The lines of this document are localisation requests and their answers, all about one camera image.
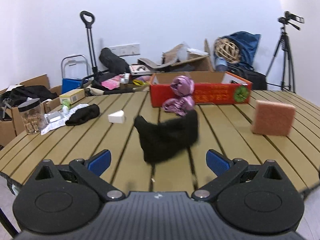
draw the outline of wall outlet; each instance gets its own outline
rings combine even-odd
[[[116,54],[119,57],[131,56],[131,55],[140,55],[140,44],[128,44],[121,46],[109,47],[112,53]]]

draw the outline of green plant picture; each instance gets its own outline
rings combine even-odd
[[[249,96],[249,90],[245,86],[240,86],[235,90],[233,98],[237,103],[242,103]]]

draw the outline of white floor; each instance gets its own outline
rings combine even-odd
[[[7,188],[7,182],[0,177],[0,207],[10,222],[19,231],[12,213],[15,196]],[[320,187],[315,190],[305,202],[305,213],[297,232],[306,240],[320,240]],[[0,240],[10,240],[11,236],[0,224]]]

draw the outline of wooden table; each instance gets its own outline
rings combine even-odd
[[[256,100],[293,104],[297,108],[288,137],[262,136],[250,131]],[[42,159],[67,164],[75,158],[88,159],[103,149],[112,153],[111,166],[101,178],[124,192],[187,191],[215,178],[206,166],[208,149],[228,158],[243,158],[250,164],[276,160],[297,190],[319,183],[320,107],[289,92],[253,91],[249,104],[196,106],[199,141],[175,158],[151,167],[143,161],[139,134],[133,126],[137,114],[148,122],[176,118],[152,108],[148,92],[88,97],[81,103],[97,104],[101,115],[79,126],[64,126],[43,136],[18,135],[0,151],[0,170],[24,184]],[[111,124],[108,114],[123,109],[124,124]]]

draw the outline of silver metal handle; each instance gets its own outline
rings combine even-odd
[[[63,67],[63,62],[67,59],[67,58],[74,58],[74,57],[83,57],[84,58],[84,61],[85,61],[85,67],[87,69],[87,76],[89,76],[89,63],[88,63],[88,60],[87,58],[85,57],[85,55],[82,55],[82,54],[78,54],[78,55],[71,55],[71,56],[68,56],[68,57],[65,57],[62,59],[61,61],[61,77],[64,78],[65,77],[65,72],[64,72],[64,67]]]

